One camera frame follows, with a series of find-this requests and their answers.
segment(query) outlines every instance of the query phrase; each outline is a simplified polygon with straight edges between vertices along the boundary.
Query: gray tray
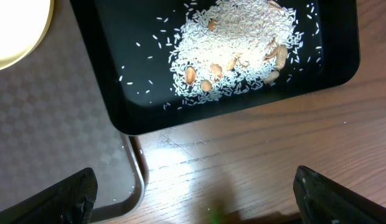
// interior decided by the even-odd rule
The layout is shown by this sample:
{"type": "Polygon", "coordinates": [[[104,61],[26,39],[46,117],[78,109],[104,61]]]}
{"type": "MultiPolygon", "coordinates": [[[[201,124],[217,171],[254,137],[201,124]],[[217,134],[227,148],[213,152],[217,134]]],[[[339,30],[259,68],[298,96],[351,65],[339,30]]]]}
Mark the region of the gray tray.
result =
{"type": "Polygon", "coordinates": [[[140,204],[129,138],[109,120],[70,3],[56,1],[42,43],[0,71],[0,211],[86,167],[98,181],[92,222],[140,204]]]}

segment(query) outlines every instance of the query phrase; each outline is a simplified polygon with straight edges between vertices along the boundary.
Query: wooden table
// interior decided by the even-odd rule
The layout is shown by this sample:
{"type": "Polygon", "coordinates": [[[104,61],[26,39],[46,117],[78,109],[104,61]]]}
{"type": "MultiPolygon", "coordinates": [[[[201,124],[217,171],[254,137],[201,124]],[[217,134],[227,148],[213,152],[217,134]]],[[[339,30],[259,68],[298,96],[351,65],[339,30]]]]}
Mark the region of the wooden table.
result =
{"type": "Polygon", "coordinates": [[[242,220],[291,215],[299,165],[386,207],[386,1],[357,4],[362,59],[351,81],[138,137],[146,195],[112,223],[208,223],[215,201],[242,220]]]}

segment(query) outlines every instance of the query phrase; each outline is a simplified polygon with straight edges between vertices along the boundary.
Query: white rice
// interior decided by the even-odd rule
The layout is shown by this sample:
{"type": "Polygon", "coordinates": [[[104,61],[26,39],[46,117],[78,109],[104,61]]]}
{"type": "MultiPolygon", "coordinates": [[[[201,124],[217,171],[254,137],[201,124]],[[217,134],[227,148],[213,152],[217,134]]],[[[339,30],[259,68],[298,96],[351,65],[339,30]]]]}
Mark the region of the white rice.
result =
{"type": "MultiPolygon", "coordinates": [[[[178,33],[174,35],[174,43],[181,40],[169,57],[169,60],[172,58],[170,71],[174,74],[176,95],[195,98],[190,104],[195,105],[218,101],[222,95],[261,88],[262,80],[276,70],[276,58],[264,61],[264,56],[277,45],[286,45],[288,49],[296,47],[295,51],[303,46],[301,36],[304,33],[294,34],[294,22],[298,23],[296,10],[277,10],[270,7],[267,0],[218,0],[216,6],[196,11],[180,28],[182,37],[178,33]],[[212,19],[216,20],[215,30],[210,31],[207,26],[212,19]],[[240,61],[247,67],[237,63],[232,71],[227,71],[228,62],[237,56],[237,52],[241,53],[240,61]],[[221,81],[214,81],[215,75],[210,72],[213,63],[222,68],[221,81]],[[189,65],[194,67],[197,75],[192,86],[187,86],[184,81],[189,65]],[[202,91],[203,80],[210,80],[211,91],[202,91]],[[242,86],[243,81],[249,85],[242,86]]],[[[299,63],[299,57],[296,60],[292,57],[291,63],[294,61],[299,63]]]]}

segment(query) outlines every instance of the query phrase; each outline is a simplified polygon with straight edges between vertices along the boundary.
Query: black object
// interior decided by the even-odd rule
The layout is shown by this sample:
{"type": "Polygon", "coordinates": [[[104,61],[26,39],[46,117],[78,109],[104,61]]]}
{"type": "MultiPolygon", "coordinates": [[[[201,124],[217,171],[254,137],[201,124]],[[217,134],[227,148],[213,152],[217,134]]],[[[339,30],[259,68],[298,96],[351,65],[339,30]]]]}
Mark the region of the black object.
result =
{"type": "Polygon", "coordinates": [[[386,208],[305,166],[297,169],[294,193],[305,224],[386,224],[386,208]]]}
{"type": "Polygon", "coordinates": [[[97,191],[95,173],[85,168],[0,212],[0,224],[86,224],[97,191]]]}
{"type": "MultiPolygon", "coordinates": [[[[111,122],[121,132],[129,135],[143,134],[341,85],[354,76],[360,63],[355,0],[279,0],[278,3],[282,6],[297,9],[299,24],[296,30],[306,33],[302,39],[304,47],[299,50],[301,63],[290,64],[289,58],[275,86],[264,86],[257,91],[224,96],[220,101],[183,106],[182,110],[176,110],[182,106],[184,98],[169,91],[174,83],[167,62],[172,48],[159,49],[158,41],[165,43],[166,37],[173,40],[173,28],[185,23],[187,8],[184,7],[184,2],[70,1],[111,122]],[[316,16],[312,14],[313,19],[306,16],[312,8],[311,3],[314,3],[314,13],[317,13],[316,16]],[[156,17],[168,17],[169,20],[164,23],[156,17]],[[316,22],[320,26],[320,33],[312,36],[316,33],[316,22]],[[148,56],[153,56],[153,59],[148,60],[148,56]],[[321,62],[316,63],[319,57],[322,58],[321,62]],[[293,77],[287,83],[289,74],[293,77]],[[133,85],[127,85],[126,82],[133,82],[133,85]],[[166,103],[171,106],[164,111],[162,106],[166,103]]],[[[192,7],[200,11],[215,4],[215,0],[196,2],[198,5],[192,7]]]]}

